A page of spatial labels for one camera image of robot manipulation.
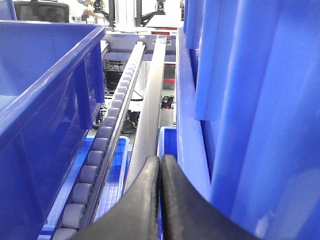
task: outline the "black chair backrest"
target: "black chair backrest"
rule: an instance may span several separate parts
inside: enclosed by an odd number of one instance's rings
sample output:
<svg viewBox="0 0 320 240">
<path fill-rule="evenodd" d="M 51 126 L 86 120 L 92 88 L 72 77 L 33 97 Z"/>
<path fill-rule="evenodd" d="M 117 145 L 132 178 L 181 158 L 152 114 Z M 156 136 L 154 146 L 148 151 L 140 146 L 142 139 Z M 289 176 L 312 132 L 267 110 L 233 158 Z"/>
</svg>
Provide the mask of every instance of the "black chair backrest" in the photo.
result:
<svg viewBox="0 0 320 240">
<path fill-rule="evenodd" d="M 69 23 L 69 6 L 60 2 L 14 1 L 17 20 Z"/>
</svg>

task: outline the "blue plastic bin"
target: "blue plastic bin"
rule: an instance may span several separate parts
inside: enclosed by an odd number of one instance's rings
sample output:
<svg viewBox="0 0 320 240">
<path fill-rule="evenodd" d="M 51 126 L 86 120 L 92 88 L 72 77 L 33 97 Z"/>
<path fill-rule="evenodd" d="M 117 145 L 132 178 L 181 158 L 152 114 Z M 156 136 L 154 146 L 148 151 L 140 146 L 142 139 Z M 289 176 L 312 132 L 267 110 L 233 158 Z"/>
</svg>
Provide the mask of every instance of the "blue plastic bin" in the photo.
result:
<svg viewBox="0 0 320 240">
<path fill-rule="evenodd" d="M 210 202 L 262 239 L 320 239 L 320 1 L 188 2 Z"/>
<path fill-rule="evenodd" d="M 0 21 L 0 239 L 36 239 L 104 84 L 98 25 Z"/>
<path fill-rule="evenodd" d="M 157 155 L 161 158 L 165 154 L 174 155 L 177 153 L 177 128 L 175 126 L 163 126 L 160 129 Z"/>
<path fill-rule="evenodd" d="M 121 198 L 126 181 L 126 168 L 129 165 L 130 140 L 126 136 L 119 138 L 118 145 L 114 153 L 108 178 L 104 184 L 103 192 L 99 200 L 98 209 L 94 220 L 97 221 L 108 212 Z"/>
</svg>

